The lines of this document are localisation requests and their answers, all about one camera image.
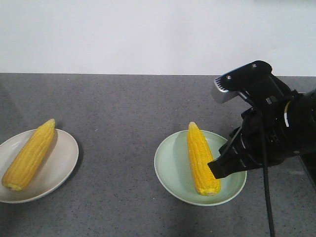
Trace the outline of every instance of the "white plate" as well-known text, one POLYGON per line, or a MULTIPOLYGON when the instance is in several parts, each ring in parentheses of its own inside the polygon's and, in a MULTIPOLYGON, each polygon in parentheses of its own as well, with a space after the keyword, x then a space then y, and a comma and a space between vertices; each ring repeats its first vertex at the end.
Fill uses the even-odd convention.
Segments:
MULTIPOLYGON (((34 131, 35 129, 20 133, 0 145, 0 178, 34 131)), ((56 129, 52 144, 28 187, 21 191, 12 191, 0 184, 0 201, 28 202, 51 193, 69 177, 78 155, 76 140, 69 133, 56 129)))
MULTIPOLYGON (((187 130, 176 132, 159 145, 155 154, 155 171, 161 184, 176 198, 199 206, 215 206, 236 197, 245 185, 247 172, 238 172, 221 179, 221 191, 214 196, 202 196, 195 190, 191 175, 187 130)), ((208 131, 203 131, 213 157, 218 158, 218 149, 226 139, 208 131)))

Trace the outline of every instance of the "speckled stone surface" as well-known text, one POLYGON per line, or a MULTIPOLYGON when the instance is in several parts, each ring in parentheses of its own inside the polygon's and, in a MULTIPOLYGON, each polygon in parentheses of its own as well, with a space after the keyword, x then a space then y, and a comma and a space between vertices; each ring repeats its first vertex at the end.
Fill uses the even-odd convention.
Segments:
MULTIPOLYGON (((0 203, 1 237, 268 237, 262 170, 215 207, 184 203, 158 181, 154 155, 196 121, 224 137, 248 105, 211 95, 215 76, 0 74, 0 143, 55 118, 80 148, 70 178, 23 204, 0 203)), ((281 78, 308 91, 315 78, 281 78)), ((316 235, 316 192, 298 158, 269 169, 277 237, 316 235)))

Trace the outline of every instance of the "white wall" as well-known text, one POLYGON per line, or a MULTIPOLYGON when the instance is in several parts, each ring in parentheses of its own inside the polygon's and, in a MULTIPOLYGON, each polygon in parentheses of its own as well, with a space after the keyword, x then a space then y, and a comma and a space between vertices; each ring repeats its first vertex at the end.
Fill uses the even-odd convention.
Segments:
POLYGON ((0 72, 316 76, 316 1, 0 0, 0 72))

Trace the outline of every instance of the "plate rim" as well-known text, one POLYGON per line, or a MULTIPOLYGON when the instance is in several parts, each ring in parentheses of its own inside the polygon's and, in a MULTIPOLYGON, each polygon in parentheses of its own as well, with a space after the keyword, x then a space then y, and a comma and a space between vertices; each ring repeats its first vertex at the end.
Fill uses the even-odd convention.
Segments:
MULTIPOLYGON (((4 141, 3 143, 0 144, 0 147, 3 146, 5 143, 9 142, 10 140, 14 139, 15 137, 17 136, 21 136, 23 135, 24 133, 30 133, 30 132, 33 132, 35 131, 36 129, 31 129, 31 130, 28 130, 28 131, 24 131, 24 132, 21 132, 19 134, 16 134, 14 135, 13 137, 7 139, 6 141, 4 141)), ((24 199, 24 200, 16 200, 16 201, 7 201, 7 200, 3 200, 0 198, 0 202, 3 202, 3 203, 25 203, 25 202, 30 202, 30 201, 34 201, 34 200, 37 200, 37 199, 40 199, 50 193, 52 193, 53 191, 55 191, 57 188, 59 188, 68 178, 69 176, 71 175, 71 173, 73 172, 77 162, 78 162, 78 158, 79 158, 79 146, 78 146, 78 143, 77 141, 75 140, 75 138, 68 132, 64 131, 64 130, 61 130, 61 129, 58 129, 56 128, 55 129, 57 132, 62 132, 62 133, 65 133, 69 138, 71 138, 71 140, 74 142, 74 144, 76 145, 76 159, 75 159, 75 162, 74 164, 72 165, 70 171, 68 172, 68 174, 57 184, 55 185, 53 188, 47 190, 46 192, 44 193, 41 193, 35 197, 31 197, 31 198, 28 198, 28 199, 24 199)))
MULTIPOLYGON (((188 132, 189 130, 186 129, 186 130, 181 130, 181 131, 178 131, 178 132, 175 132, 175 133, 172 133, 171 135, 167 136, 160 144, 159 146, 157 147, 156 149, 156 152, 155 152, 155 157, 154 157, 154 167, 155 167, 155 173, 156 173, 156 176, 157 178, 159 179, 160 183, 162 184, 162 186, 170 193, 172 194, 174 197, 178 198, 179 200, 183 201, 183 202, 186 202, 188 204, 191 204, 191 205, 196 205, 196 206, 217 206, 217 205, 221 205, 221 204, 225 204, 229 201, 231 201, 232 199, 234 199, 240 192, 241 190, 243 189, 243 187, 245 186, 245 183, 246 183, 246 180, 247 180, 247 171, 241 171, 242 173, 244 173, 245 175, 245 178, 243 180, 243 183, 241 185, 241 187, 238 189, 238 191, 233 195, 231 196, 229 199, 225 200, 225 201, 221 201, 221 202, 218 202, 218 203, 197 203, 197 202, 192 202, 192 201, 188 201, 188 200, 185 200, 184 198, 178 196, 177 194, 175 194, 172 190, 170 190, 165 184, 164 182, 161 180, 161 177, 158 173, 158 170, 157 170, 157 153, 158 153, 158 150, 160 149, 160 147, 162 146, 162 144, 167 140, 169 139, 171 136, 175 136, 176 134, 179 134, 179 133, 183 133, 183 132, 188 132)), ((211 131, 206 131, 206 130, 202 130, 201 131, 203 133, 210 133, 212 135, 215 135, 215 136, 218 136, 222 139, 224 139, 225 141, 227 141, 226 138, 222 137, 221 135, 217 134, 217 133, 214 133, 214 132, 211 132, 211 131)))

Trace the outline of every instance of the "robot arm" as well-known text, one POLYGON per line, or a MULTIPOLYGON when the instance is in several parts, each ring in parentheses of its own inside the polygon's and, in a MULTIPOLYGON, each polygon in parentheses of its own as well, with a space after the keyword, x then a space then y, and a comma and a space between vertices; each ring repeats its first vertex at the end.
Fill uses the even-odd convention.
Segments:
POLYGON ((316 90, 291 91, 268 63, 255 61, 220 76, 212 95, 219 103, 239 95, 251 106, 241 114, 242 125, 220 148, 220 157, 208 164, 216 178, 263 166, 260 126, 268 166, 316 151, 316 90))

